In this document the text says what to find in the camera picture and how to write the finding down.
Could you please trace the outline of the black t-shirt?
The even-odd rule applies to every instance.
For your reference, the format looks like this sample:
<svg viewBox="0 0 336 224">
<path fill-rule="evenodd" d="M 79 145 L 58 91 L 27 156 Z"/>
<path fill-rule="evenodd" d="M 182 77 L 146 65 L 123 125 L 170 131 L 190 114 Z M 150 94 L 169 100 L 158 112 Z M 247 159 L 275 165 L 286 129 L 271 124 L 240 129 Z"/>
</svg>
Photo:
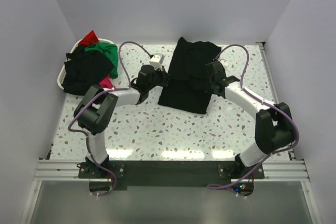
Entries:
<svg viewBox="0 0 336 224">
<path fill-rule="evenodd" d="M 171 79 L 162 89 L 158 105 L 206 114 L 211 95 L 205 92 L 205 65 L 211 63 L 221 50 L 209 41 L 188 42 L 181 37 L 169 65 Z"/>
</svg>

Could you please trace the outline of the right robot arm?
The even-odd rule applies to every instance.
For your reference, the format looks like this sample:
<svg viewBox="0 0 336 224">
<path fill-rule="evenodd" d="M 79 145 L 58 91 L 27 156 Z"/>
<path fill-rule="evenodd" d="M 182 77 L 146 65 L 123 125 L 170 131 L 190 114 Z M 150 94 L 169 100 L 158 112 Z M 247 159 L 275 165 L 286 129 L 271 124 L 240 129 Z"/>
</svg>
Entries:
<svg viewBox="0 0 336 224">
<path fill-rule="evenodd" d="M 233 171 L 237 177 L 246 178 L 253 166 L 297 142 L 298 129 L 287 104 L 275 104 L 245 88 L 241 80 L 226 75 L 219 61 L 205 65 L 205 76 L 206 92 L 230 100 L 255 120 L 255 141 L 235 157 Z"/>
</svg>

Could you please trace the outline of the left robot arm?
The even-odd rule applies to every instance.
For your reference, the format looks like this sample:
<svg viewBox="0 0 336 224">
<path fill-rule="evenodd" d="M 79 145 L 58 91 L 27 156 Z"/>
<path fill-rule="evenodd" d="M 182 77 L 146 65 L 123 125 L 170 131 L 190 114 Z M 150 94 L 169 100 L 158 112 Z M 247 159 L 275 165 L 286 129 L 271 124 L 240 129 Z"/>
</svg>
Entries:
<svg viewBox="0 0 336 224">
<path fill-rule="evenodd" d="M 104 90 L 98 85 L 89 88 L 74 112 L 73 119 L 80 129 L 75 132 L 86 136 L 86 162 L 97 178 L 103 178 L 109 171 L 109 155 L 106 150 L 104 132 L 108 127 L 115 108 L 139 105 L 155 87 L 166 87 L 171 76 L 164 67 L 143 65 L 138 76 L 130 81 L 127 88 Z"/>
</svg>

